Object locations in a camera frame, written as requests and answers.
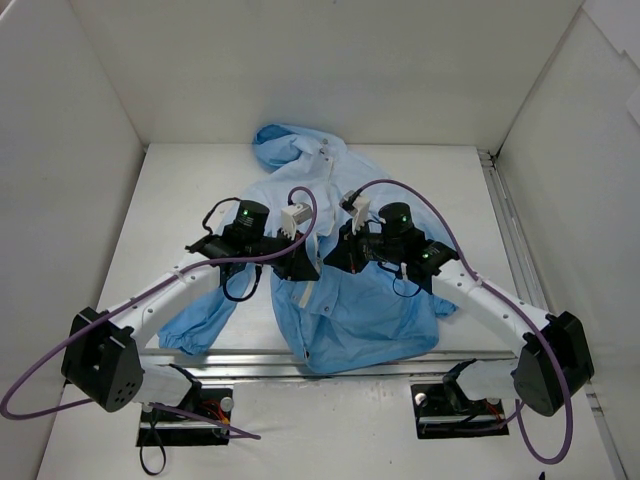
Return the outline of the light blue zip jacket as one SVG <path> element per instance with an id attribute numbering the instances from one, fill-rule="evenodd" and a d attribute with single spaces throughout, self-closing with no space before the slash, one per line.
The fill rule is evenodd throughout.
<path id="1" fill-rule="evenodd" d="M 397 280 L 371 263 L 359 274 L 323 264 L 349 216 L 342 197 L 361 185 L 368 189 L 373 210 L 392 202 L 409 204 L 413 220 L 427 237 L 449 244 L 436 217 L 409 192 L 387 184 L 389 174 L 349 149 L 339 137 L 300 126 L 270 124 L 257 131 L 254 154 L 269 176 L 245 189 L 242 198 L 267 206 L 266 225 L 273 235 L 289 192 L 306 200 L 307 187 L 319 208 L 306 241 L 307 254 L 319 271 L 318 281 L 292 282 L 271 275 L 271 302 L 278 327 L 297 356 L 326 362 L 376 364 L 421 355 L 439 341 L 438 322 L 457 310 L 416 285 Z"/>

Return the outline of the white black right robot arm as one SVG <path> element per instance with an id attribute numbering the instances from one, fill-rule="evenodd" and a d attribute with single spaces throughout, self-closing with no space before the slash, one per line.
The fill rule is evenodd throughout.
<path id="1" fill-rule="evenodd" d="M 339 230 L 324 263 L 350 274 L 371 263 L 470 314 L 514 354 L 503 361 L 463 361 L 444 377 L 445 405 L 464 412 L 477 401 L 514 398 L 536 413 L 553 416 L 594 374 L 580 320 L 553 315 L 473 276 L 461 255 L 415 227 L 408 204 L 394 202 L 368 225 L 369 202 L 347 196 L 340 206 L 350 220 Z"/>

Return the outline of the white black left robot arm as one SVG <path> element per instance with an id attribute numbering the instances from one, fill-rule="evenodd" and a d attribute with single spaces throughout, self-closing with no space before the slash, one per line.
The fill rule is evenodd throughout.
<path id="1" fill-rule="evenodd" d="M 285 206 L 281 225 L 266 233 L 269 210 L 251 200 L 219 234 L 207 234 L 158 283 L 103 312 L 87 307 L 76 315 L 61 373 L 107 412 L 131 402 L 162 404 L 175 418 L 191 418 L 200 406 L 200 382 L 184 368 L 147 364 L 148 342 L 178 314 L 208 294 L 239 299 L 232 289 L 248 265 L 268 265 L 291 281 L 316 281 L 305 240 L 316 220 L 313 203 Z"/>

